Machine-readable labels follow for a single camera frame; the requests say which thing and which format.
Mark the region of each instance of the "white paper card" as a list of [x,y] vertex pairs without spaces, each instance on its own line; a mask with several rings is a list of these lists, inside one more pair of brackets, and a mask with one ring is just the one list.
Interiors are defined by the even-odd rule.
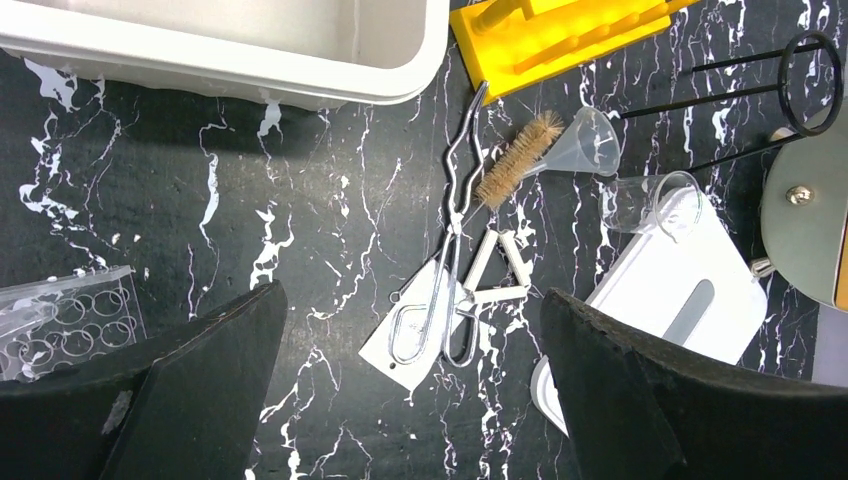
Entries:
[[[424,353],[421,357],[410,365],[400,365],[389,354],[389,336],[394,327],[394,318],[398,311],[406,305],[423,305],[425,309],[409,311],[403,316],[400,334],[396,351],[402,357],[411,357],[414,353],[414,348],[418,345],[417,341],[420,338],[420,332],[423,329],[424,321],[427,318],[426,306],[430,302],[430,297],[433,292],[433,275],[436,272],[436,260],[427,262],[409,284],[409,287],[403,293],[400,301],[389,311],[389,313],[380,322],[380,325],[371,334],[371,338],[365,342],[365,345],[359,350],[359,356],[365,359],[366,362],[373,365],[377,370],[383,372],[387,377],[395,382],[403,385],[410,392],[415,390],[419,384],[430,373],[430,368],[433,362],[441,354],[442,351],[442,332],[445,329],[445,312],[447,311],[447,291],[448,291],[448,275],[447,270],[442,274],[441,299],[436,304],[436,314],[433,319],[433,326],[430,329],[430,337],[424,348]],[[462,310],[470,310],[471,303],[466,299],[465,289],[462,284],[457,282],[456,285],[456,301],[458,307]],[[456,330],[462,324],[463,317],[454,315],[453,329]]]

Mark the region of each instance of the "yellow test tube rack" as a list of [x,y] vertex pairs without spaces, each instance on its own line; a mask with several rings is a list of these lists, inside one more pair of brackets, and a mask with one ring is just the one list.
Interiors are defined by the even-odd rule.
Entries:
[[698,0],[488,0],[454,10],[450,24],[484,104],[671,25]]

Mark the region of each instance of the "white container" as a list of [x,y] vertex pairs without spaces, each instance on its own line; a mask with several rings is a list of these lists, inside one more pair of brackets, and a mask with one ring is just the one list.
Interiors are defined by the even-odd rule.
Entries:
[[83,78],[317,110],[394,104],[444,58],[448,0],[0,0],[0,47]]

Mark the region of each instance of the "glass beaker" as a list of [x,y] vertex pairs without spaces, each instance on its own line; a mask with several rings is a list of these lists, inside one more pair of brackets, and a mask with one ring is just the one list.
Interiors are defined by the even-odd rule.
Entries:
[[601,223],[624,233],[660,231],[679,242],[701,219],[703,201],[688,172],[621,178],[601,189]]

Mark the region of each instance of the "black metal rod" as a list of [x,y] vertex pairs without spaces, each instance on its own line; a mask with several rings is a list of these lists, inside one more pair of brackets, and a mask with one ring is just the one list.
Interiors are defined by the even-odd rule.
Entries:
[[[801,47],[798,47],[795,50],[795,53],[811,52],[813,50],[819,50],[822,47],[823,45],[821,44],[821,42],[815,42],[809,45],[803,45]],[[758,62],[760,60],[768,60],[770,58],[780,58],[781,56],[783,56],[783,50],[785,49],[773,50],[771,52],[766,53],[758,53],[756,55],[749,55],[747,57],[731,58],[730,60],[722,60],[721,62],[708,63],[706,65],[699,65],[697,67],[692,68],[692,72],[703,72],[705,70],[712,70],[715,68],[731,67],[740,63]]]
[[624,119],[632,118],[632,117],[641,117],[642,115],[650,115],[652,113],[667,112],[667,111],[670,111],[670,110],[678,110],[678,109],[681,109],[681,108],[688,108],[688,107],[692,107],[692,106],[695,106],[695,105],[700,105],[702,103],[721,102],[723,100],[729,100],[731,98],[746,97],[748,95],[756,95],[756,94],[759,94],[759,93],[766,93],[766,92],[774,92],[774,91],[778,90],[779,88],[780,88],[780,86],[777,85],[777,84],[766,85],[766,86],[763,86],[763,87],[749,88],[749,89],[746,89],[746,90],[739,90],[739,91],[736,91],[736,92],[720,93],[718,95],[712,95],[712,96],[709,96],[709,97],[695,98],[695,99],[692,99],[692,100],[686,100],[684,102],[669,103],[668,105],[658,105],[656,107],[643,108],[642,110],[633,110],[632,112],[623,113],[621,115],[621,119],[624,120]]
[[695,166],[695,167],[687,168],[686,171],[689,172],[689,173],[695,173],[695,172],[699,172],[701,170],[706,170],[708,168],[717,167],[719,165],[732,162],[734,160],[739,160],[740,158],[745,158],[745,157],[748,157],[748,156],[751,156],[751,155],[756,155],[758,153],[767,152],[771,149],[781,147],[783,145],[786,145],[787,143],[791,143],[791,142],[794,142],[795,140],[800,140],[802,138],[804,138],[803,135],[801,135],[800,133],[796,133],[796,134],[790,135],[786,138],[781,138],[780,140],[775,140],[774,142],[770,142],[770,143],[768,143],[768,144],[766,144],[762,147],[752,148],[750,150],[745,150],[744,152],[739,152],[737,154],[730,155],[728,157],[720,158],[718,160],[714,160],[712,162],[705,163],[703,165],[698,165],[698,166]]

